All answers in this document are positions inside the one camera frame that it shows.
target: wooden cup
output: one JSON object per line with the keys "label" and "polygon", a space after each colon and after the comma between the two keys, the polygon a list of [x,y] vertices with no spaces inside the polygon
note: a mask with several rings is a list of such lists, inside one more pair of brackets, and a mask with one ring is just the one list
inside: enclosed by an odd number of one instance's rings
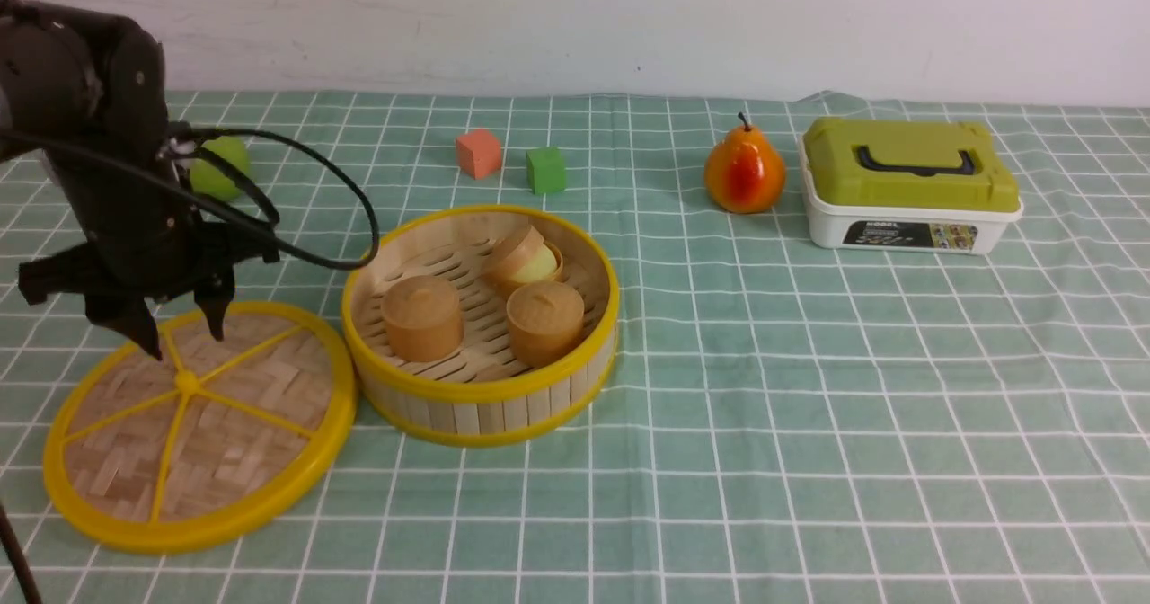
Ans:
{"label": "wooden cup", "polygon": [[522,285],[507,299],[507,334],[523,364],[540,368],[559,361],[582,341],[582,293],[555,281]]}
{"label": "wooden cup", "polygon": [[383,326],[396,357],[435,361],[463,342],[459,291],[439,276],[406,277],[383,296]]}

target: wooden cylinder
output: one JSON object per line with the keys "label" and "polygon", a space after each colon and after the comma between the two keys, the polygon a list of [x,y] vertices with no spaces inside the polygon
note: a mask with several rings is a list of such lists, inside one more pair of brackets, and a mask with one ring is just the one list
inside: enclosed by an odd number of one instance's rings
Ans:
{"label": "wooden cylinder", "polygon": [[507,299],[507,332],[512,353],[523,364],[554,364],[578,346],[583,297],[554,281],[522,285]]}
{"label": "wooden cylinder", "polygon": [[506,300],[529,283],[559,281],[564,257],[530,224],[523,224],[496,243],[483,268],[484,281]]}
{"label": "wooden cylinder", "polygon": [[406,277],[383,297],[379,313],[388,343],[407,361],[435,361],[463,342],[459,291],[439,276]]}

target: bamboo steamer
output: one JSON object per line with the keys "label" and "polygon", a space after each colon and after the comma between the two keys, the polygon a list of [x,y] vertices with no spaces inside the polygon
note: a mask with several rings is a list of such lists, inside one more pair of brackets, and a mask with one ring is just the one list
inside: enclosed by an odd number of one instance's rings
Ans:
{"label": "bamboo steamer", "polygon": [[[562,283],[583,299],[580,343],[535,368],[511,346],[505,288],[484,281],[484,262],[509,232],[532,225],[562,255]],[[381,299],[415,276],[455,285],[463,341],[432,361],[392,350]],[[581,412],[607,381],[615,355],[620,291],[608,257],[578,227],[529,207],[455,207],[398,228],[344,288],[343,322],[368,402],[397,428],[457,446],[529,439]]]}

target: box handle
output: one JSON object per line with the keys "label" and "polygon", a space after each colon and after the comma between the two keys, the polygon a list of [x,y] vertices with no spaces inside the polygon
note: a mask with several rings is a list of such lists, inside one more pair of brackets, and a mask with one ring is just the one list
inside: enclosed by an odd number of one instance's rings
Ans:
{"label": "box handle", "polygon": [[919,177],[934,177],[934,175],[973,175],[977,173],[974,166],[974,158],[971,156],[969,150],[960,150],[958,156],[963,159],[963,165],[959,167],[933,167],[933,166],[906,166],[906,165],[883,165],[883,162],[876,162],[873,154],[871,154],[871,146],[858,146],[854,148],[854,159],[858,159],[859,166],[865,167],[867,170],[877,170],[877,173],[908,173],[912,175],[919,175]]}

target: orange block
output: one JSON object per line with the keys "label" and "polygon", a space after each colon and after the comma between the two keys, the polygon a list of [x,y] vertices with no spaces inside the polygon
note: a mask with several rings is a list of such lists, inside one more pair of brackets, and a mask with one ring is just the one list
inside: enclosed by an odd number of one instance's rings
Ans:
{"label": "orange block", "polygon": [[488,129],[473,129],[455,138],[455,156],[463,173],[484,178],[503,166],[503,147]]}

